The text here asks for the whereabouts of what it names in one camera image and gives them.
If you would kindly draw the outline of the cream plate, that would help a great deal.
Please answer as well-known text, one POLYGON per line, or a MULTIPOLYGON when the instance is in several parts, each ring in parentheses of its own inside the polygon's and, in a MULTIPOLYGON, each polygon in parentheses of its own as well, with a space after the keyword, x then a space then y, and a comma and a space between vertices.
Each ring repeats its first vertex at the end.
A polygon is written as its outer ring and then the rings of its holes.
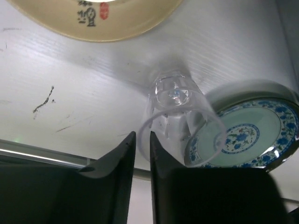
POLYGON ((115 42, 139 36, 168 18, 180 0, 11 0, 36 23, 87 42, 115 42))

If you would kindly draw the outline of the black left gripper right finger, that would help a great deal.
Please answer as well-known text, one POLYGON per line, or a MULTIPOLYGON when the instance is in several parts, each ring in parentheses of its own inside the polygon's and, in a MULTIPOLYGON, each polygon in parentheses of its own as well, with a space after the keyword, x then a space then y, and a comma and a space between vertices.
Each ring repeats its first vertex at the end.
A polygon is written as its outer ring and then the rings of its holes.
POLYGON ((150 134, 156 224, 291 224, 272 177, 260 168, 187 168, 150 134))

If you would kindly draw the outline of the blue floral green plate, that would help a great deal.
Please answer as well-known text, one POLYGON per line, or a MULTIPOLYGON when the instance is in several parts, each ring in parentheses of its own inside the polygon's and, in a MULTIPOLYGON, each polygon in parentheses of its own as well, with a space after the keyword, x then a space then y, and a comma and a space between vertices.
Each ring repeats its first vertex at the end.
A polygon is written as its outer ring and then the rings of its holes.
POLYGON ((226 84, 207 94, 226 127, 219 134, 194 136, 185 150, 186 165, 199 165, 212 150, 221 152, 206 168, 263 168, 271 171, 299 148, 299 93, 276 82, 226 84))

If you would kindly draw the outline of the clear plastic cup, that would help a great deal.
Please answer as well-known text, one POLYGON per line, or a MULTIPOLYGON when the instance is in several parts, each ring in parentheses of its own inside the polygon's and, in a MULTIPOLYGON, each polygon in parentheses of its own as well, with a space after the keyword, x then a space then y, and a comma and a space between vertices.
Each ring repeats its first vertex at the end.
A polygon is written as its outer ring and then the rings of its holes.
POLYGON ((226 128, 181 60, 159 61, 150 73, 144 123, 137 134, 141 155, 150 160, 150 135, 186 167, 216 158, 226 128))

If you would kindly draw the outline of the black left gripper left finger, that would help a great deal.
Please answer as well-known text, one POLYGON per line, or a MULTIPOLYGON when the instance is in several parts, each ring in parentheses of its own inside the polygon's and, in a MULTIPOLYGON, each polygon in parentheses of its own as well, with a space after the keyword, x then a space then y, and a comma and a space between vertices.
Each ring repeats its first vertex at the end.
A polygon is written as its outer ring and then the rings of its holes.
POLYGON ((3 224, 125 224, 136 133, 82 169, 43 163, 0 166, 3 224))

